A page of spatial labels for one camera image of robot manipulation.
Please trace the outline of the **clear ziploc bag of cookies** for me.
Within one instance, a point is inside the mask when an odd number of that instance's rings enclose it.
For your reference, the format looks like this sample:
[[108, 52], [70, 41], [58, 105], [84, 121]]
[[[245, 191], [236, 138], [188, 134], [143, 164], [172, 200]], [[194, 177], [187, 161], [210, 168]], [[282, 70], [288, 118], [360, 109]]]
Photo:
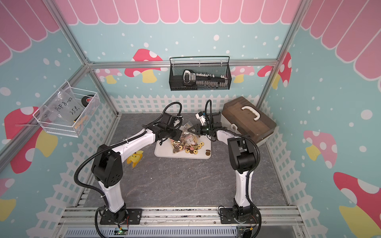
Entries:
[[185, 152], [186, 144], [198, 144], [202, 142], [200, 140], [200, 135], [195, 135], [193, 133], [187, 132], [187, 129], [192, 127], [192, 122], [187, 122], [184, 126], [181, 126], [180, 129], [182, 131], [181, 137], [178, 141], [174, 141], [170, 139], [171, 146], [173, 148], [173, 153]]

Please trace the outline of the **ziploc bag with yellow chick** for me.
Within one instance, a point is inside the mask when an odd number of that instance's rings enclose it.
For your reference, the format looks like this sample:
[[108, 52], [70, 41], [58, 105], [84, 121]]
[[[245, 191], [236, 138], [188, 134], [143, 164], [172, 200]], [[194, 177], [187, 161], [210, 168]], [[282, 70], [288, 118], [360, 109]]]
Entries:
[[127, 158], [127, 164], [132, 164], [132, 168], [135, 168], [143, 158], [143, 151], [139, 150]]

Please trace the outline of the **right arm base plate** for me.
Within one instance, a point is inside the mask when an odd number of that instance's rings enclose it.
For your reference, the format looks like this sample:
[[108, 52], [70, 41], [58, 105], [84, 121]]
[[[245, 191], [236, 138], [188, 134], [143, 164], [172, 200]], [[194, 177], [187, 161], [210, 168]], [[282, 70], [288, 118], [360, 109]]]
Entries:
[[219, 206], [217, 213], [221, 224], [251, 224], [259, 225], [262, 221], [259, 210], [248, 207], [227, 207]]

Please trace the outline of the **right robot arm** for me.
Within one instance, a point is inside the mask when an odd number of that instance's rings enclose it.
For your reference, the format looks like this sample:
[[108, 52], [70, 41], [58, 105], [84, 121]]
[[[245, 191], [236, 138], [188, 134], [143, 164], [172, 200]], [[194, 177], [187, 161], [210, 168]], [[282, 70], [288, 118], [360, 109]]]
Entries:
[[223, 127], [214, 119], [216, 115], [212, 112], [212, 101], [207, 100], [204, 110], [197, 114], [200, 123], [188, 129], [188, 132], [227, 145], [230, 165], [236, 175], [236, 193], [232, 206], [234, 219], [239, 223], [254, 221], [260, 225], [262, 216], [252, 201], [251, 193], [253, 172], [261, 160], [259, 147], [250, 137]]

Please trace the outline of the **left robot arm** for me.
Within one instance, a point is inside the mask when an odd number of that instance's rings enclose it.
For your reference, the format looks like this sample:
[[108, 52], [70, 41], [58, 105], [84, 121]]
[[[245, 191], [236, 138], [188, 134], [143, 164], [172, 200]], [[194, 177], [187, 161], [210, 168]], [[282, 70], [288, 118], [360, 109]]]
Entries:
[[[143, 125], [140, 132], [113, 145], [101, 145], [94, 155], [77, 168], [73, 176], [74, 182], [81, 187], [93, 189], [101, 195], [105, 206], [99, 209], [103, 211], [103, 215], [109, 221], [119, 225], [129, 218], [120, 187], [120, 180], [124, 174], [123, 162], [140, 149], [158, 141], [179, 140], [182, 134], [180, 127], [183, 122], [181, 112], [182, 104], [180, 102], [170, 103], [156, 120]], [[99, 188], [79, 179], [79, 173], [89, 162], [93, 162], [91, 172], [98, 181]]]

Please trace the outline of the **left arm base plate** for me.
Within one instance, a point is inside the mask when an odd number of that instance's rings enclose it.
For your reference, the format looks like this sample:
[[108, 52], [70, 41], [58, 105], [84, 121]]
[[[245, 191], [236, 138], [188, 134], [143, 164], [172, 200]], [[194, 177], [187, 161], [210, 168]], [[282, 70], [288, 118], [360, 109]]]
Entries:
[[139, 225], [142, 218], [142, 209], [121, 209], [120, 211], [113, 213], [111, 211], [105, 211], [101, 215], [101, 225]]

